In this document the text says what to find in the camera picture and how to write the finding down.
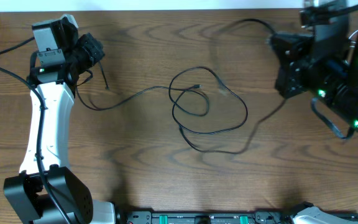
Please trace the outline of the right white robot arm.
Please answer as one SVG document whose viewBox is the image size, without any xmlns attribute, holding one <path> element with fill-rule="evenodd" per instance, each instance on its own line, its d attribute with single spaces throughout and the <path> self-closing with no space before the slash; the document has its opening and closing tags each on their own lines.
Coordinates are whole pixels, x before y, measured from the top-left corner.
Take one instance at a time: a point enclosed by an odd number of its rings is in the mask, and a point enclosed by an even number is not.
<svg viewBox="0 0 358 224">
<path fill-rule="evenodd" d="M 274 32 L 269 44 L 280 67 L 275 89 L 284 99 L 306 91 L 313 113 L 340 139 L 358 132 L 358 30 L 348 37 L 358 4 L 305 1 L 300 21 L 311 34 Z"/>
</svg>

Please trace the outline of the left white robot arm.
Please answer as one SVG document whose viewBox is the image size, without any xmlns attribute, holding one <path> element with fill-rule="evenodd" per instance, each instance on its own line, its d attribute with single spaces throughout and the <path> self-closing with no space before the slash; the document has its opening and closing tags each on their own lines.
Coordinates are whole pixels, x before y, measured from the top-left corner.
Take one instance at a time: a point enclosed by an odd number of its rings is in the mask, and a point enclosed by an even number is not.
<svg viewBox="0 0 358 224">
<path fill-rule="evenodd" d="M 26 79 L 29 142 L 19 173 L 4 181 L 4 195 L 23 223 L 115 223 L 114 205 L 92 198 L 68 158 L 78 79 L 104 57 L 103 47 L 91 34 L 80 35 L 70 14 L 35 23 L 32 32 L 38 49 Z"/>
</svg>

